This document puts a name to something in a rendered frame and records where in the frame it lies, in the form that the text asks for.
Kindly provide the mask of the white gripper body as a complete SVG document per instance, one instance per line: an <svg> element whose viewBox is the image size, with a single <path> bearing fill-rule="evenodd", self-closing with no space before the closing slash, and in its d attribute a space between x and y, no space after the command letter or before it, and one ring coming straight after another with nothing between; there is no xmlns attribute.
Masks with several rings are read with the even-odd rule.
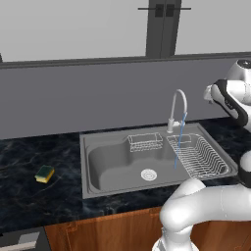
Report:
<svg viewBox="0 0 251 251"><path fill-rule="evenodd" d="M218 101L218 87L215 84L206 87L204 91L204 99L211 104Z"/></svg>

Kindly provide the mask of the blue water stream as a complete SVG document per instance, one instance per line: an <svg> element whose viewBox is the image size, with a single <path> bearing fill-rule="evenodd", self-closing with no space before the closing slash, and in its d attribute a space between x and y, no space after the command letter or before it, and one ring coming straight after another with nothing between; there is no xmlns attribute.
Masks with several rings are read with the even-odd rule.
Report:
<svg viewBox="0 0 251 251"><path fill-rule="evenodd" d="M180 149L180 142L181 142L183 128L184 128L184 125L185 125L186 116L187 116L187 112L183 113L181 124L180 124L180 132L179 132L178 144L177 144L177 149L176 149L175 169L176 169L176 163L177 163L177 160L178 160L178 153L179 153L179 149Z"/></svg>

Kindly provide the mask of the round white sink drain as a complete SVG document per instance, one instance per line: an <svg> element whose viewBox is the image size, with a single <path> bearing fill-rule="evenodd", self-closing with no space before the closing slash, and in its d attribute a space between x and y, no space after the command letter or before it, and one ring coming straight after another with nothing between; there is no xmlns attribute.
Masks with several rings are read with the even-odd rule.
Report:
<svg viewBox="0 0 251 251"><path fill-rule="evenodd" d="M157 173L151 169L143 170L140 175L144 180L147 180L147 181L152 181L157 178Z"/></svg>

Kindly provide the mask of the grey metal sink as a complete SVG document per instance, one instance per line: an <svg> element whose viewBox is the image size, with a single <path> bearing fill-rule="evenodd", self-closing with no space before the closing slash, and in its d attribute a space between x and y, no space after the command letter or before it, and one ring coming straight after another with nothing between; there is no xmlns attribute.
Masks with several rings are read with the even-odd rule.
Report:
<svg viewBox="0 0 251 251"><path fill-rule="evenodd" d="M159 132L163 137L163 147L156 150L131 152L127 137L134 134ZM95 198L114 194L151 189L162 186L181 184L190 177L181 163L175 169L176 153L171 147L168 136L179 135L180 127L167 133L165 126L153 126L140 129L129 129L93 134L81 134L80 159L82 197ZM198 178L209 180L235 176L237 165L218 144L218 142L199 124L185 125L182 134L195 133L202 135L217 151L229 167L225 175ZM144 180L141 172L154 170L157 178Z"/></svg>

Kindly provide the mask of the yellow and green sponge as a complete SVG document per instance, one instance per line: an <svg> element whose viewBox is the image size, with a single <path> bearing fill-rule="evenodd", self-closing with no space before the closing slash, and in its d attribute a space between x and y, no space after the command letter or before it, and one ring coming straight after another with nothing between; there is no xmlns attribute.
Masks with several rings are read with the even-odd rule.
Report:
<svg viewBox="0 0 251 251"><path fill-rule="evenodd" d="M43 165L35 175L35 179L38 182L47 183L54 173L55 169L53 167Z"/></svg>

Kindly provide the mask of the white curved tap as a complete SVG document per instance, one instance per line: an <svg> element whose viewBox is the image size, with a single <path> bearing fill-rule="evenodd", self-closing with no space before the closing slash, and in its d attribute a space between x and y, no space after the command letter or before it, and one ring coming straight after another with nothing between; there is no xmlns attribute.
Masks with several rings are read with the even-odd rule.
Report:
<svg viewBox="0 0 251 251"><path fill-rule="evenodd" d="M178 122L175 120L175 108L176 108L176 98L180 96L183 102L183 113L181 121ZM175 127L182 127L185 125L185 119L187 116L187 99L185 93L181 89L177 89L174 93L173 103L171 108L171 115L168 120L167 133L172 133Z"/></svg>

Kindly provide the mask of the brown wooden cupboard front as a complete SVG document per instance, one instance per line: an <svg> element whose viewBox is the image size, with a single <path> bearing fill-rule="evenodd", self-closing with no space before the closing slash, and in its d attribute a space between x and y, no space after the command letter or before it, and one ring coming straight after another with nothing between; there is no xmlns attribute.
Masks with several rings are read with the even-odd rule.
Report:
<svg viewBox="0 0 251 251"><path fill-rule="evenodd" d="M151 251L161 236L159 208L47 226L52 251ZM199 251L251 251L251 222L206 222L193 227Z"/></svg>

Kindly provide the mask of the dark grey dishwasher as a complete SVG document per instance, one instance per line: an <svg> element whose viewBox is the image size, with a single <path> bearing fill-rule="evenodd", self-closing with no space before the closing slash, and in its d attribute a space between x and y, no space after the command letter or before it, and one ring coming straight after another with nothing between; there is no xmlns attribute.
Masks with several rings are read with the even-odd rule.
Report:
<svg viewBox="0 0 251 251"><path fill-rule="evenodd" d="M43 226L0 234L0 247L31 241L36 241L35 248L21 251L51 251Z"/></svg>

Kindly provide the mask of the dark grey window frame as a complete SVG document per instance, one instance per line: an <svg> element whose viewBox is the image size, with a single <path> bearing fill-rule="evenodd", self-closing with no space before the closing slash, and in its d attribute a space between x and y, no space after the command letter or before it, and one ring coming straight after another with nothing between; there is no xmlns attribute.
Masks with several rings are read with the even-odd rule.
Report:
<svg viewBox="0 0 251 251"><path fill-rule="evenodd" d="M246 52L177 54L176 41L182 10L181 0L149 0L148 7L140 7L139 10L148 11L145 56L7 62L3 60L0 52L0 69L251 58L251 49Z"/></svg>

